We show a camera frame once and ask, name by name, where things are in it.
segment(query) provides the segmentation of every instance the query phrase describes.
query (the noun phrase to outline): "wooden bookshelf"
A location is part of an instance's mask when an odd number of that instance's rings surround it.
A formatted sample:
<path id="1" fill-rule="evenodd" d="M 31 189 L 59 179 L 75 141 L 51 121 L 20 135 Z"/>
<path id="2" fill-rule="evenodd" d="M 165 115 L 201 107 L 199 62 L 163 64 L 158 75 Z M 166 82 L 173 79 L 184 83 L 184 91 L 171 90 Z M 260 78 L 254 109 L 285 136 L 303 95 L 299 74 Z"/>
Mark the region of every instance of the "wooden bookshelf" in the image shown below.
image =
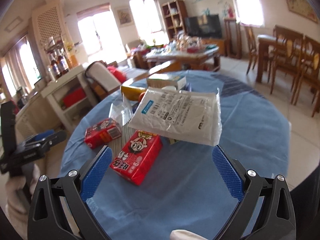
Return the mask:
<path id="1" fill-rule="evenodd" d="M 169 40 L 172 41 L 179 31 L 187 31 L 185 25 L 185 18 L 188 17 L 186 6 L 183 0 L 174 0 L 164 3 L 161 8 Z"/>

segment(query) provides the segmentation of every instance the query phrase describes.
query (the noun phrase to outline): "framed picture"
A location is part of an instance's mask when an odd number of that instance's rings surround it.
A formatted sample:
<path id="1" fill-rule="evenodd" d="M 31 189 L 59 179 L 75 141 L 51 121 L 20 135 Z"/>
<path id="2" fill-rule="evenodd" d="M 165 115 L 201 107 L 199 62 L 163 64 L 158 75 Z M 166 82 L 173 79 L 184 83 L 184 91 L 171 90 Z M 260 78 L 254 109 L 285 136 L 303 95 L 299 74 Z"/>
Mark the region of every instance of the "framed picture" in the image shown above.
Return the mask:
<path id="1" fill-rule="evenodd" d="M 319 20 L 307 0 L 286 0 L 289 11 L 299 14 L 315 23 Z"/>
<path id="2" fill-rule="evenodd" d="M 133 25 L 133 17 L 129 6 L 116 7 L 113 9 L 119 27 Z"/>

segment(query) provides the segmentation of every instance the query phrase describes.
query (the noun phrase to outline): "white cabinet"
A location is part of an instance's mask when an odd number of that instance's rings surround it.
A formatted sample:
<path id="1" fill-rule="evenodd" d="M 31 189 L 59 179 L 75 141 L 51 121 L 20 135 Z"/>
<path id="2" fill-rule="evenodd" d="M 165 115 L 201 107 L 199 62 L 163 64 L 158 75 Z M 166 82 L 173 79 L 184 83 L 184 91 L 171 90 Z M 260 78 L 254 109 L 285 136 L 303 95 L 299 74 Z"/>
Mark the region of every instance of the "white cabinet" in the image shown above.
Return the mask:
<path id="1" fill-rule="evenodd" d="M 47 98 L 53 110 L 70 133 L 73 132 L 83 117 L 81 110 L 84 108 L 92 108 L 98 103 L 85 80 L 84 70 L 85 68 L 82 65 L 72 68 L 57 81 L 50 82 L 47 87 L 41 91 L 41 95 Z M 81 85 L 86 97 L 69 108 L 62 109 L 60 101 L 66 96 L 70 89 L 77 85 Z"/>
<path id="2" fill-rule="evenodd" d="M 72 42 L 68 28 L 64 22 L 60 2 L 54 1 L 32 11 L 32 25 L 42 62 L 49 65 L 49 59 L 44 52 L 44 44 L 48 38 L 62 35 L 64 39 Z"/>
<path id="3" fill-rule="evenodd" d="M 36 93 L 16 115 L 17 143 L 59 125 L 61 122 L 48 101 Z"/>

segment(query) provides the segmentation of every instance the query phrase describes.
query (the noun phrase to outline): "silver screw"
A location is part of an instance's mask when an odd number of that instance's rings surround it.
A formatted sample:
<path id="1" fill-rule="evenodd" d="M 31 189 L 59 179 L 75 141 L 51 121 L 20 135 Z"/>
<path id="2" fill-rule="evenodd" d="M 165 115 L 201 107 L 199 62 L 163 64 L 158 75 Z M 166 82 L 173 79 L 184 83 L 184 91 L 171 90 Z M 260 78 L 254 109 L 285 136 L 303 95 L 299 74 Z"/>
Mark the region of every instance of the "silver screw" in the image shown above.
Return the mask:
<path id="1" fill-rule="evenodd" d="M 39 181 L 45 181 L 47 179 L 47 176 L 46 175 L 42 175 L 40 178 L 39 178 Z"/>
<path id="2" fill-rule="evenodd" d="M 248 175 L 251 177 L 255 177 L 256 176 L 256 172 L 253 170 L 248 170 Z"/>
<path id="3" fill-rule="evenodd" d="M 284 176 L 282 176 L 282 175 L 278 175 L 277 178 L 278 178 L 280 181 L 284 181 Z"/>
<path id="4" fill-rule="evenodd" d="M 75 171 L 75 170 L 73 170 L 73 171 L 70 171 L 69 172 L 69 177 L 74 177 L 74 176 L 76 176 L 78 174 L 78 172 L 77 171 Z"/>

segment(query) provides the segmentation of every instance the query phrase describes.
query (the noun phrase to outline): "white glove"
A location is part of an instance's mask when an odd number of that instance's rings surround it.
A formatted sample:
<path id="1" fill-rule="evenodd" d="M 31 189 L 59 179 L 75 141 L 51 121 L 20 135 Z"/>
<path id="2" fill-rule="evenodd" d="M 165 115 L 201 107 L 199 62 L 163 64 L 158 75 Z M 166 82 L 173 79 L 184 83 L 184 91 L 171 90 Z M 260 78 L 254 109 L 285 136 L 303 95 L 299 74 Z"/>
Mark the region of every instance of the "white glove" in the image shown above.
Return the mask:
<path id="1" fill-rule="evenodd" d="M 40 170 L 37 165 L 33 169 L 33 179 L 30 184 L 30 194 L 33 195 L 36 184 L 40 177 Z M 16 191 L 23 189 L 26 184 L 25 176 L 17 176 L 9 178 L 5 184 L 7 192 L 7 204 L 5 206 L 5 213 L 13 228 L 24 239 L 27 240 L 28 227 L 28 212 L 17 196 Z"/>
<path id="2" fill-rule="evenodd" d="M 208 240 L 195 233 L 186 230 L 174 230 L 170 234 L 170 240 Z"/>

